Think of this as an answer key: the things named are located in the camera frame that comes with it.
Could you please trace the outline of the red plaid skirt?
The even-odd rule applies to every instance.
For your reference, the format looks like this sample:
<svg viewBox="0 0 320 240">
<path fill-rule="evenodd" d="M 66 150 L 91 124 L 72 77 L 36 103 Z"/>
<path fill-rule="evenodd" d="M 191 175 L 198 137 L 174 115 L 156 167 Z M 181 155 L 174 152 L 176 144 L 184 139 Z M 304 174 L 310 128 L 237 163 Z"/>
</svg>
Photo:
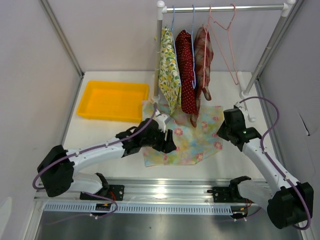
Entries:
<svg viewBox="0 0 320 240">
<path fill-rule="evenodd" d="M 194 60 L 195 60 L 195 112 L 190 116 L 190 122 L 195 128 L 201 108 L 201 94 L 207 101 L 212 100 L 209 90 L 209 83 L 211 80 L 211 63 L 214 58 L 214 51 L 209 31 L 201 26 L 194 39 Z"/>
</svg>

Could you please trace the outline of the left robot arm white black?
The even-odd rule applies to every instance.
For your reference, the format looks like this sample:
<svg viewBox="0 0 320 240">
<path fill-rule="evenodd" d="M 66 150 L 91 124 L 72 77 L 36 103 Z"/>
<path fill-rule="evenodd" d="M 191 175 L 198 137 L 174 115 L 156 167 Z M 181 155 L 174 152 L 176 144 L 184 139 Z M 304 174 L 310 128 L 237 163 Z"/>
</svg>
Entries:
<svg viewBox="0 0 320 240">
<path fill-rule="evenodd" d="M 137 154 L 141 148 L 150 147 L 160 153 L 177 149 L 173 131 L 166 124 L 147 118 L 139 126 L 119 132 L 111 140 L 88 148 L 64 149 L 54 146 L 37 167 L 42 189 L 53 198 L 67 191 L 87 195 L 107 192 L 107 180 L 101 173 L 87 175 L 81 170 L 107 160 Z"/>
</svg>

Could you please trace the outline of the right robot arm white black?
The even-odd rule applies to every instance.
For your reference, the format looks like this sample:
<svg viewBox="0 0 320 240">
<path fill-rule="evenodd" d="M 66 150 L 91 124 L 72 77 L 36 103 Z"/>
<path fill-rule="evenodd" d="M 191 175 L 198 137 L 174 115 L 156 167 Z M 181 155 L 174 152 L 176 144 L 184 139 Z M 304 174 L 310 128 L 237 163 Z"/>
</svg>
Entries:
<svg viewBox="0 0 320 240">
<path fill-rule="evenodd" d="M 264 188 L 247 176 L 234 179 L 237 196 L 253 201 L 267 212 L 278 229 L 297 227 L 305 221 L 308 229 L 313 216 L 314 190 L 301 183 L 281 163 L 273 159 L 262 147 L 261 134 L 254 127 L 247 127 L 245 117 L 238 107 L 223 112 L 224 120 L 217 135 L 231 142 L 257 167 L 268 183 Z"/>
</svg>

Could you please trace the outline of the pastel floral cloth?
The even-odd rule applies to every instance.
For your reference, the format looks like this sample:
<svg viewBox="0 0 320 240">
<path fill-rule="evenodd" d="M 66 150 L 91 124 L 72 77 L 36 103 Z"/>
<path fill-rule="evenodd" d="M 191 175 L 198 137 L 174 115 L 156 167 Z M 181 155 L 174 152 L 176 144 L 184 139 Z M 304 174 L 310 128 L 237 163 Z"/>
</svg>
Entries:
<svg viewBox="0 0 320 240">
<path fill-rule="evenodd" d="M 223 140 L 217 132 L 224 120 L 222 106 L 201 106 L 196 127 L 190 116 L 176 108 L 167 127 L 172 130 L 176 150 L 162 153 L 147 147 L 143 149 L 144 165 L 190 166 L 196 165 L 223 149 Z"/>
</svg>

